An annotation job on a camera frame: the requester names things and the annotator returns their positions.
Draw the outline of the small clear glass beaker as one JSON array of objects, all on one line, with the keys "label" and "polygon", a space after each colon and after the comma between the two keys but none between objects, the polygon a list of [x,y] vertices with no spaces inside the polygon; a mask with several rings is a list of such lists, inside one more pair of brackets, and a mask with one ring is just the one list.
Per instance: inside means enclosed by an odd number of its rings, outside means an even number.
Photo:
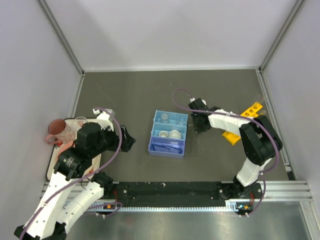
[{"label": "small clear glass beaker", "polygon": [[184,117],[184,116],[179,117],[179,119],[177,120],[177,124],[179,126],[184,126],[185,127],[187,125],[187,122],[188,122],[188,118]]}]

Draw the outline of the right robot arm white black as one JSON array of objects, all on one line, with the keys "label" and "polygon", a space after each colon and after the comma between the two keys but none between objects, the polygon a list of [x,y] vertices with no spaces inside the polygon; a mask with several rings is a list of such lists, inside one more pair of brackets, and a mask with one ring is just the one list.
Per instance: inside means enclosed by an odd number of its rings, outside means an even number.
[{"label": "right robot arm white black", "polygon": [[259,175],[273,157],[278,157],[283,143],[264,116],[248,117],[228,112],[222,108],[208,108],[201,98],[191,98],[188,104],[192,110],[194,131],[206,132],[211,128],[221,129],[241,138],[246,159],[233,178],[232,190],[239,198],[245,198],[252,191]]}]

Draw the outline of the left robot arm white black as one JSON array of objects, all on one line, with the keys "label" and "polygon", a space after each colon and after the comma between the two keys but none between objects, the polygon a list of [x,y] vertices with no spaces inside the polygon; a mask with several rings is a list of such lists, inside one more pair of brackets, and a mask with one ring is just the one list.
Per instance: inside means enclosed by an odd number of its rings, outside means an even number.
[{"label": "left robot arm white black", "polygon": [[128,152],[135,139],[124,125],[121,136],[111,127],[96,122],[85,123],[73,145],[61,152],[53,168],[49,185],[30,220],[18,226],[14,235],[20,240],[64,240],[75,222],[98,199],[109,198],[114,191],[113,180],[103,172],[92,174],[87,187],[72,201],[66,200],[75,182],[92,165],[93,158],[105,151]]}]

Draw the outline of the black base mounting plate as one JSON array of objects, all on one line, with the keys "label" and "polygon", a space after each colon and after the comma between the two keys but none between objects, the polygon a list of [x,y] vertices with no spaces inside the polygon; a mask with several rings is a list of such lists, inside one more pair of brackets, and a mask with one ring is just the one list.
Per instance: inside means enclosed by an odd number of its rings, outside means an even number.
[{"label": "black base mounting plate", "polygon": [[222,207],[235,198],[231,182],[118,182],[103,198],[124,207]]}]

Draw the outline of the white strawberry tray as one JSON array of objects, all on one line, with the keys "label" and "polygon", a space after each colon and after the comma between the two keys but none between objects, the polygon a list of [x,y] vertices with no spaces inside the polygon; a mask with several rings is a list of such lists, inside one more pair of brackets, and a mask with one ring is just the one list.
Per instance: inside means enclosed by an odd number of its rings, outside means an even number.
[{"label": "white strawberry tray", "polygon": [[[72,123],[73,119],[74,118],[66,118],[64,120],[71,127],[71,123]],[[88,119],[88,122],[94,122],[96,120],[95,118],[87,118],[87,119]],[[58,153],[63,145],[64,144],[62,144],[62,143],[54,144],[54,147],[53,147],[53,150],[51,153],[51,157],[50,157],[50,161],[49,161],[49,165],[47,168],[47,173],[46,173],[46,178],[48,181],[51,179],[52,172],[54,171],[54,166],[58,160],[58,156],[59,156]],[[102,154],[93,158],[92,165],[84,172],[83,175],[90,174],[93,171],[97,170],[101,166],[101,161],[102,161]]]}]

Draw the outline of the three-compartment blue organizer box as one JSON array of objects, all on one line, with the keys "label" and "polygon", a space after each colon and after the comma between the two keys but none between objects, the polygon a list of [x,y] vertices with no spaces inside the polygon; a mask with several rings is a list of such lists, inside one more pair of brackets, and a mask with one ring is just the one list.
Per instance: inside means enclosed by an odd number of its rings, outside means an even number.
[{"label": "three-compartment blue organizer box", "polygon": [[156,110],[148,152],[151,156],[182,159],[185,154],[188,115]]}]

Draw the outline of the blue safety glasses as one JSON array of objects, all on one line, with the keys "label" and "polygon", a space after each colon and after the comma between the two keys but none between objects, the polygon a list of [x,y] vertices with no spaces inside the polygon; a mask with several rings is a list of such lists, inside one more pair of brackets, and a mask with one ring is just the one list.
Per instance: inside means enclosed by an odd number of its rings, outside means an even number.
[{"label": "blue safety glasses", "polygon": [[174,145],[168,144],[156,144],[152,143],[150,145],[150,150],[155,152],[171,153],[171,154],[182,154],[183,149],[176,147]]}]

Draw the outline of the small white plastic cup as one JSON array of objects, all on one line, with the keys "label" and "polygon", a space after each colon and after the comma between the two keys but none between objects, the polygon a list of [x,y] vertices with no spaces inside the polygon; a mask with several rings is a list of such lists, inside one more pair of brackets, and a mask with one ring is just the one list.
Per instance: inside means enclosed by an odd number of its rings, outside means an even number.
[{"label": "small white plastic cup", "polygon": [[158,136],[161,138],[167,138],[168,137],[168,132],[165,130],[162,130],[158,133]]}]

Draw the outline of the pink patterned mug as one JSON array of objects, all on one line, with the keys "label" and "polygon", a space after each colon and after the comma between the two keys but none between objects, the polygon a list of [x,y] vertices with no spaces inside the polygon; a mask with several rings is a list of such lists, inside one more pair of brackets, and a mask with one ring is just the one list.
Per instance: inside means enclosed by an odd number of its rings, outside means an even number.
[{"label": "pink patterned mug", "polygon": [[63,119],[55,119],[48,126],[47,144],[67,144],[76,138],[76,132]]}]

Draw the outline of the white round dish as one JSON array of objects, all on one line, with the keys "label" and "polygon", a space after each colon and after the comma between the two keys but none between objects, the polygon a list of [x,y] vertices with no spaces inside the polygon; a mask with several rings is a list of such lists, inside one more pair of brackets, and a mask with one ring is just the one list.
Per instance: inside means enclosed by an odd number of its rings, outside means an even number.
[{"label": "white round dish", "polygon": [[182,138],[182,135],[178,130],[171,130],[168,133],[168,137],[171,138],[171,139],[178,139],[179,140],[179,139]]}]

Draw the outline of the clear drinking glass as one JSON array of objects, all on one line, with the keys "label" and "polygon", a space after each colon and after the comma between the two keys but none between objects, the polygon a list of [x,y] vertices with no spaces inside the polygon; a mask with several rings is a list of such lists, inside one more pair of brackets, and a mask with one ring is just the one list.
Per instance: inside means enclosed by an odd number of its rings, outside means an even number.
[{"label": "clear drinking glass", "polygon": [[84,116],[79,116],[76,117],[75,119],[72,120],[71,123],[71,127],[72,129],[77,132],[78,130],[80,130],[84,124],[86,124],[88,122],[88,119]]}]

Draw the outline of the pink ceramic plate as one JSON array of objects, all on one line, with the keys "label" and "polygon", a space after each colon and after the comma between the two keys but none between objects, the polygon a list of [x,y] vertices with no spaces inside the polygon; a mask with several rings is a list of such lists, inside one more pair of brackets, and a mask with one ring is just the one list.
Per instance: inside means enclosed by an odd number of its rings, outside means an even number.
[{"label": "pink ceramic plate", "polygon": [[65,150],[67,150],[67,149],[69,149],[69,148],[71,148],[71,147],[73,147],[73,146],[74,146],[74,141],[70,141],[70,142],[64,144],[64,145],[61,147],[61,149],[59,150],[58,155],[60,155],[62,152],[64,152]]}]

